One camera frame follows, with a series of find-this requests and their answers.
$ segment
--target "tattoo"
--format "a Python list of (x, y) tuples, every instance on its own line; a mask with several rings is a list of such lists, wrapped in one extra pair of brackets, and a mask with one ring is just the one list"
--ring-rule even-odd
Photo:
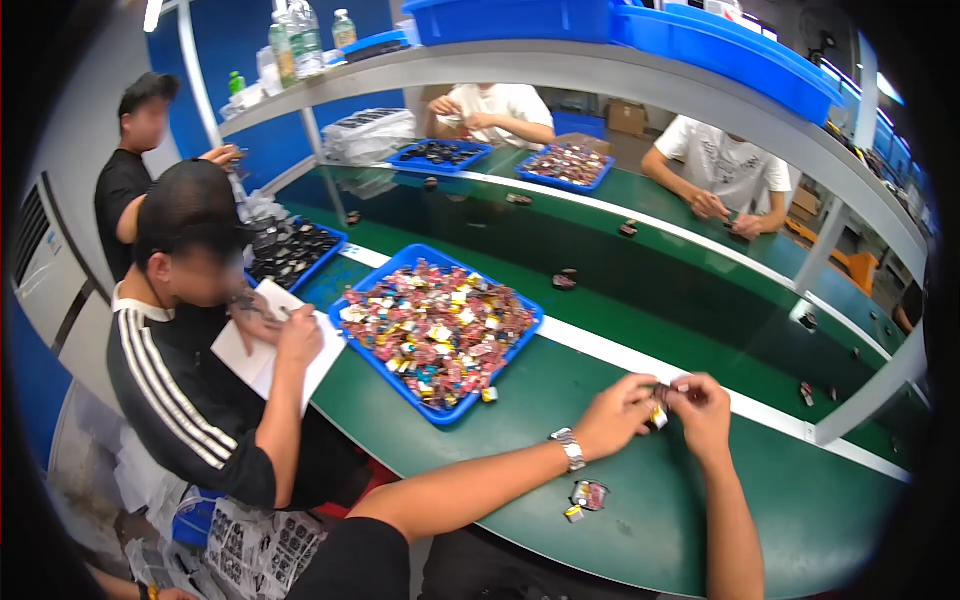
[(280, 331), (283, 323), (270, 310), (265, 299), (261, 294), (257, 294), (250, 284), (245, 280), (232, 296), (230, 296), (229, 307), (239, 313), (245, 321), (250, 321), (255, 316), (263, 320), (264, 326), (273, 331)]

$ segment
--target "tattooed arm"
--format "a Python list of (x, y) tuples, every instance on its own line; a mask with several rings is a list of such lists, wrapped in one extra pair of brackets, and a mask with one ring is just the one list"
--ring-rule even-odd
[(253, 354), (254, 339), (276, 346), (283, 322), (270, 309), (267, 299), (257, 294), (245, 279), (230, 297), (228, 308), (230, 316), (240, 329), (240, 337), (243, 338), (248, 356)]

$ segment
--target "notepad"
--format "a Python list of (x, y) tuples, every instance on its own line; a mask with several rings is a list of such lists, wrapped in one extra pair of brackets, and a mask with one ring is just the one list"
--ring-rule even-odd
[[(281, 307), (294, 311), (303, 306), (303, 302), (296, 296), (269, 279), (262, 281), (256, 287), (256, 291), (267, 300), (271, 310), (274, 311), (274, 315), (281, 321), (286, 321), (288, 318)], [(337, 335), (336, 328), (325, 313), (314, 311), (313, 314), (317, 318), (317, 323), (320, 325), (321, 333), (324, 336), (324, 349), (307, 367), (306, 378), (303, 381), (301, 417), (306, 414), (306, 407), (310, 404), (313, 393), (320, 386), (337, 357), (347, 346), (344, 338)], [(260, 397), (266, 400), (270, 396), (270, 388), (274, 384), (276, 348), (260, 340), (254, 340), (253, 353), (248, 356), (244, 349), (243, 339), (240, 337), (240, 330), (237, 329), (236, 323), (231, 321), (220, 332), (210, 349), (220, 357), (220, 360), (224, 361), (224, 364), (231, 371), (260, 394)]]

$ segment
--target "white sleeve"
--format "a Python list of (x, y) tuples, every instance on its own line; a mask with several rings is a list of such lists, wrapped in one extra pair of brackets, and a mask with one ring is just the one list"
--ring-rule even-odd
[(786, 162), (776, 156), (770, 155), (770, 161), (763, 169), (763, 177), (767, 181), (767, 189), (771, 192), (789, 192), (790, 172), (787, 170)]
[[(446, 97), (462, 107), (464, 105), (464, 93), (464, 87), (461, 84), (456, 84), (453, 86), (453, 89), (450, 90), (450, 93), (446, 94)], [(455, 130), (463, 125), (464, 115), (461, 113), (460, 115), (442, 117), (438, 114), (437, 120), (447, 127)]]
[(667, 159), (680, 158), (686, 156), (690, 147), (690, 130), (693, 121), (681, 114), (673, 120), (673, 123), (666, 128), (663, 135), (654, 142), (654, 147), (660, 151)]
[(511, 98), (510, 108), (515, 119), (537, 123), (553, 128), (553, 115), (546, 107), (537, 89), (532, 85), (516, 85), (516, 94)]

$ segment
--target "white shelf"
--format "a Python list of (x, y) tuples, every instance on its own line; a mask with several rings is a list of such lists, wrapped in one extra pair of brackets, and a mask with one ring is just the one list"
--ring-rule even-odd
[(923, 279), (920, 230), (876, 176), (822, 129), (770, 98), (707, 70), (618, 46), (507, 40), (415, 48), (336, 67), (220, 126), (227, 137), (301, 108), (417, 85), (531, 84), (667, 108), (744, 137), (820, 182)]

